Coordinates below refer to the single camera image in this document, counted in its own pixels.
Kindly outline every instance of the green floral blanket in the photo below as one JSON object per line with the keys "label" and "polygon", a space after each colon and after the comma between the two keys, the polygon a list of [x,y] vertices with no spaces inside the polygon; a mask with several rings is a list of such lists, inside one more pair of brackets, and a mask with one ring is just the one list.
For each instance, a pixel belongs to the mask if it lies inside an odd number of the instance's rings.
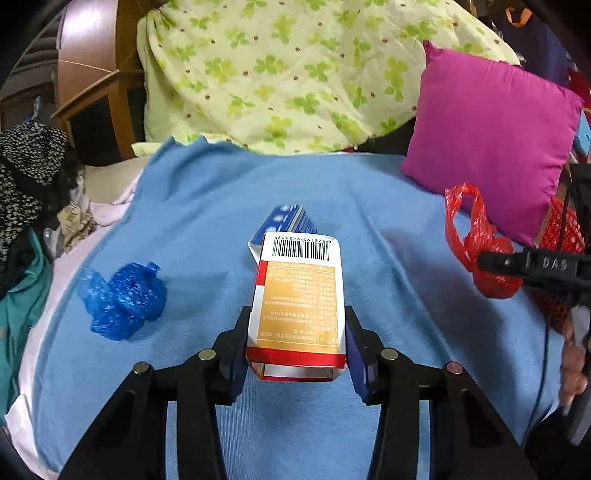
{"label": "green floral blanket", "polygon": [[147,141],[334,151],[411,119],[423,40],[515,53],[453,0],[171,0],[138,25]]}

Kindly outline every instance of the teal cloth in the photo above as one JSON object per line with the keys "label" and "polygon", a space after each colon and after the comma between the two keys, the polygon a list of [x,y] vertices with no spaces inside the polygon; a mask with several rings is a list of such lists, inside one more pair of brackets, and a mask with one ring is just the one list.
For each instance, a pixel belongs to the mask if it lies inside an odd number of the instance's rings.
{"label": "teal cloth", "polygon": [[18,370],[29,329],[37,324],[51,286],[51,267],[33,231],[35,258],[25,278],[0,300],[0,409],[6,415],[18,397]]}

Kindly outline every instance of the magenta cushion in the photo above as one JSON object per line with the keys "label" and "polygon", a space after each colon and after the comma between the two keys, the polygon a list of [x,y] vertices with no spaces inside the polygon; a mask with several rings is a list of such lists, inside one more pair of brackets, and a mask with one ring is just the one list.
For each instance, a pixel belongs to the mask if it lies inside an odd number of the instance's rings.
{"label": "magenta cushion", "polygon": [[417,122],[401,170],[436,193],[475,185],[491,223],[531,244],[572,147],[581,98],[513,65],[430,42],[424,48]]}

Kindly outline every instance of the finger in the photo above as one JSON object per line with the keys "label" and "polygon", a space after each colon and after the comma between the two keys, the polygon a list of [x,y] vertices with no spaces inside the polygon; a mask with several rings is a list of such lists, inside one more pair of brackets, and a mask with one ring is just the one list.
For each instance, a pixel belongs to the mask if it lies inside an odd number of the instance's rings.
{"label": "finger", "polygon": [[575,345],[564,345],[562,348],[562,368],[580,372],[585,365],[585,352]]}
{"label": "finger", "polygon": [[570,315],[564,321],[564,325],[562,326],[562,334],[564,335],[564,340],[567,342],[570,342],[573,339],[574,326]]}
{"label": "finger", "polygon": [[560,401],[560,405],[563,407],[567,407],[570,405],[574,400],[574,395],[565,392],[564,390],[560,390],[558,393],[558,400]]}
{"label": "finger", "polygon": [[587,377],[580,372],[562,369],[560,382],[562,390],[570,395],[578,395],[587,388]]}

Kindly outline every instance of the blue blanket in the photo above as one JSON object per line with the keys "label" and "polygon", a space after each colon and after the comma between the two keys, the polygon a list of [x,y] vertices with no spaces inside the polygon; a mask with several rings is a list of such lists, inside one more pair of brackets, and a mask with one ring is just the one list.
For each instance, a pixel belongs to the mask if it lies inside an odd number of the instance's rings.
{"label": "blue blanket", "polygon": [[[179,364],[210,347],[250,304],[248,239],[275,205],[302,203],[321,233],[339,239],[345,302],[385,345],[415,362],[461,362],[520,441],[540,389],[544,321],[520,291],[490,300],[446,244],[441,196],[427,193],[387,155],[260,156],[230,144],[166,143],[146,167],[126,216],[89,255],[105,278],[127,262],[160,265],[164,313],[129,341],[90,331],[75,278],[52,319],[34,386],[42,460],[59,471],[131,366]],[[469,220],[459,215],[460,232]],[[561,339],[551,333],[539,420],[553,406]],[[177,478],[174,404],[167,478]],[[358,480],[366,476],[378,407],[365,407],[346,372],[322,384],[265,382],[249,373],[231,408],[219,407],[230,479]],[[421,409],[420,478],[428,471]]]}

